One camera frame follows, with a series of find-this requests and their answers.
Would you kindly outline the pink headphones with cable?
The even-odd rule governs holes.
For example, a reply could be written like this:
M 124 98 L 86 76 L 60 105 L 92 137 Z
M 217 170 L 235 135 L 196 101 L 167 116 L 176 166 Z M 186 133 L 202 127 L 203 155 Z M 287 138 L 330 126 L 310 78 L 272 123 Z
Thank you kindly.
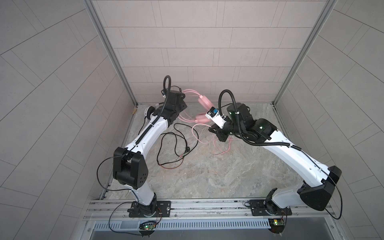
M 214 107 L 214 104 L 204 95 L 201 95 L 200 93 L 198 93 L 197 91 L 195 90 L 191 90 L 191 89 L 186 89 L 186 90 L 183 90 L 182 93 L 184 94 L 193 94 L 193 95 L 197 95 L 198 96 L 198 102 L 204 107 L 204 109 L 206 110 L 206 112 L 208 110 L 211 109 L 211 107 Z M 197 115 L 194 119 L 185 119 L 183 116 L 179 115 L 178 118 L 183 121 L 183 122 L 186 122 L 186 123 L 191 123 L 191 124 L 195 124 L 193 126 L 193 129 L 192 129 L 192 132 L 194 131 L 194 127 L 196 126 L 207 126 L 209 127 L 210 125 L 208 125 L 208 123 L 211 122 L 211 120 L 209 118 L 206 117 L 206 114 L 199 114 Z M 230 149 L 231 149 L 231 142 L 232 142 L 232 139 L 230 138 L 229 139 L 229 146 L 228 146 L 228 149 L 226 151 L 222 151 L 221 153 L 218 153 L 218 154 L 215 154 L 216 156 L 220 156 L 220 155 L 223 155 L 225 153 L 227 153 Z

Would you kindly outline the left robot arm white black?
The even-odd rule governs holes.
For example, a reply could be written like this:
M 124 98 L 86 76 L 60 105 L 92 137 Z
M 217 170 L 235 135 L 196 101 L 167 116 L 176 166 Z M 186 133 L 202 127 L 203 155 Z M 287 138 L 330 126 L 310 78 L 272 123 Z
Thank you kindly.
M 174 90 L 162 93 L 165 102 L 158 108 L 150 106 L 145 110 L 147 126 L 125 148 L 118 147 L 114 152 L 113 178 L 136 196 L 134 212 L 147 217 L 157 211 L 157 197 L 146 182 L 149 170 L 145 158 L 159 136 L 187 108 L 184 93 Z

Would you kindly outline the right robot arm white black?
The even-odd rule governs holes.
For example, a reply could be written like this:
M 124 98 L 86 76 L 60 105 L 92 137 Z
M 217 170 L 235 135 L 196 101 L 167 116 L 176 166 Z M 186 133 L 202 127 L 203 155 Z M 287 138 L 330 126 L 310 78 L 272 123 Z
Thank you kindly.
M 231 104 L 227 111 L 227 117 L 214 107 L 206 113 L 206 117 L 214 122 L 209 131 L 216 134 L 219 141 L 225 142 L 229 136 L 235 136 L 251 146 L 263 147 L 283 160 L 303 179 L 302 183 L 285 189 L 272 189 L 264 201 L 266 212 L 274 216 L 287 207 L 297 205 L 324 211 L 337 190 L 342 171 L 310 157 L 268 120 L 253 119 L 245 104 Z

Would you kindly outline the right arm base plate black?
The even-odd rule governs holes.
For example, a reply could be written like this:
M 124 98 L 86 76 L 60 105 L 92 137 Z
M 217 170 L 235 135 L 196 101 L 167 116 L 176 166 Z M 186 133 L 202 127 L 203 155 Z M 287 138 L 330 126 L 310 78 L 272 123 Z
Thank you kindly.
M 272 207 L 272 213 L 268 212 L 268 207 L 265 204 L 265 200 L 249 200 L 244 203 L 244 206 L 251 209 L 252 216 L 268 216 L 268 217 L 282 217 L 291 216 L 292 210 L 289 207 L 280 209 L 279 207 Z

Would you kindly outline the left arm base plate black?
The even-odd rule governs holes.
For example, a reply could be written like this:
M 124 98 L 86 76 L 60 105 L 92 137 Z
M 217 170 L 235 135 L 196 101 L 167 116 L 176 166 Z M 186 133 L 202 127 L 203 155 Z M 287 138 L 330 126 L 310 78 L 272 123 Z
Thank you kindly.
M 131 208 L 127 210 L 130 218 L 154 218 L 162 215 L 169 217 L 171 210 L 171 201 L 152 201 L 148 206 L 134 201 Z

